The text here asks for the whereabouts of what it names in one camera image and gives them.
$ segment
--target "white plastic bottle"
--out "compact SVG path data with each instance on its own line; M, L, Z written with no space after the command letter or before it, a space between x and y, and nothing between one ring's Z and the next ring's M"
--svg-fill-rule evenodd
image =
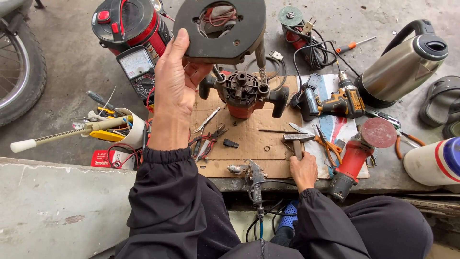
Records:
M403 163L410 177L421 184L460 184L460 137L412 149Z

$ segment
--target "black jacket sleeve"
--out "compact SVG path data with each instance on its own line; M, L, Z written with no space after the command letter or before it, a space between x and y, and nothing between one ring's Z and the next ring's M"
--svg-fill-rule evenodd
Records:
M364 243L347 215L317 189L299 195L295 237L290 247L304 258L369 259Z
M190 148L146 148L129 202L129 238L116 246L116 258L196 258L206 218Z

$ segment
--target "hammer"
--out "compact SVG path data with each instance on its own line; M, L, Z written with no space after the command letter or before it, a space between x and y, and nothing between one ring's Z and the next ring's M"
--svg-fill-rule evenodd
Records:
M283 136L283 142L292 142L294 145L294 154L297 160L302 160L302 147L301 143L314 140L315 135L311 134L286 134Z

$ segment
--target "cutting disc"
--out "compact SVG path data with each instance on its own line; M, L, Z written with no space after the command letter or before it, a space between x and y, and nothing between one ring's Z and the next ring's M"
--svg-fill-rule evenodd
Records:
M371 118L362 125L361 136L371 146L387 148L396 142L397 135L395 127L387 120Z
M294 14L293 18L288 18L288 13L292 12ZM286 26L295 26L302 21L302 12L295 8L294 6L287 6L280 10L278 13L278 20L281 24Z

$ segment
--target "orange-handled screwdriver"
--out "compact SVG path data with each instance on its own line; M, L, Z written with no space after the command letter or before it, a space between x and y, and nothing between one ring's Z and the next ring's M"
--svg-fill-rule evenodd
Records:
M361 44L361 43L365 43L366 41L370 41L370 40L375 39L375 38L377 38L377 37L374 36L374 37L372 37L372 38L368 38L368 39L363 40L363 41L360 41L360 42L358 42L358 43L352 42L352 43L350 43L350 44L348 44L348 45L341 46L340 48L336 49L335 51L337 51L337 53L339 53L339 54L342 54L342 53L344 53L344 52L347 52L347 51L351 50L352 48L356 48L356 46L359 45L359 44Z

